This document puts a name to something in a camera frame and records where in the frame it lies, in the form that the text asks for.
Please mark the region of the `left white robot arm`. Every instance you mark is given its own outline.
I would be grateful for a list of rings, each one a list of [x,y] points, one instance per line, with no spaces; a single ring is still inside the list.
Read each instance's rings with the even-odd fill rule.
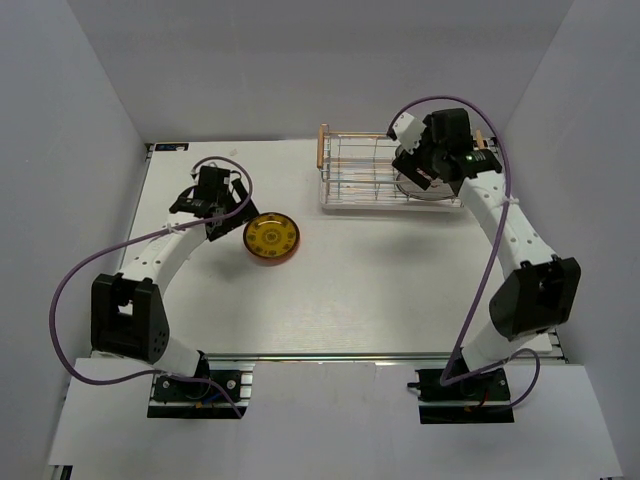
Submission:
[[[91,345],[177,376],[177,387],[199,399],[211,387],[204,354],[171,335],[163,296],[188,257],[258,215],[241,173],[214,164],[192,173],[195,184],[169,207],[164,232],[113,275],[91,287]]]

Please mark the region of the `orange plate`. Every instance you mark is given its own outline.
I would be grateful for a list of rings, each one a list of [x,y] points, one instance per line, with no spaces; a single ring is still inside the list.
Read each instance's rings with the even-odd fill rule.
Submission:
[[[298,251],[301,242],[278,242],[269,244],[263,241],[244,243],[249,258],[260,265],[276,266],[289,261]]]

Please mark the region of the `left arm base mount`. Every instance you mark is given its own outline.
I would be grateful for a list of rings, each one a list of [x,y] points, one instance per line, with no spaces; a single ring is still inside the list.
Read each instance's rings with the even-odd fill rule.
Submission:
[[[220,386],[189,383],[156,375],[147,417],[151,419],[239,420],[247,410],[253,383],[252,363],[209,362],[209,378]]]

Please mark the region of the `yellow patterned plate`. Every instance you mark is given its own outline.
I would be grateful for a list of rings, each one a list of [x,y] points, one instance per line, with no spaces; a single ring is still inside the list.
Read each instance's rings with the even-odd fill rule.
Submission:
[[[266,212],[246,224],[243,244],[247,241],[263,241],[269,244],[301,242],[301,233],[297,223],[288,215]]]

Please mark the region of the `white plate red lettering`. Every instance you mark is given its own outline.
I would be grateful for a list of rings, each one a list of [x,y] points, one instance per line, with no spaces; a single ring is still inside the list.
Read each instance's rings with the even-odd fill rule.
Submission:
[[[450,186],[443,183],[441,179],[427,178],[430,185],[427,189],[422,189],[412,180],[402,173],[397,173],[395,177],[395,188],[408,198],[421,201],[444,201],[455,200],[456,196]]]

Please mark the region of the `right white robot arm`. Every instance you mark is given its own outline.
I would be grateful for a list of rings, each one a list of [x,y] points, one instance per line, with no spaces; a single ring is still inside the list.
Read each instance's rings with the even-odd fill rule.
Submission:
[[[456,342],[453,390],[472,399],[488,385],[486,370],[512,358],[526,343],[565,323],[581,267],[562,258],[531,225],[511,194],[506,161],[475,146],[462,108],[435,111],[424,119],[401,113],[388,130],[399,146],[393,167],[421,189],[440,180],[471,212],[492,243],[490,264],[503,283],[489,301],[489,323],[469,342]]]

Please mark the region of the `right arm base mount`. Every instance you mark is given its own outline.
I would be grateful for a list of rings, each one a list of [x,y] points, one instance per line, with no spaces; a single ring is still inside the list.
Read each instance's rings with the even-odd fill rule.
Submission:
[[[416,370],[407,383],[418,397],[422,425],[510,424],[514,422],[511,392],[503,369],[450,386],[440,384],[441,370]]]

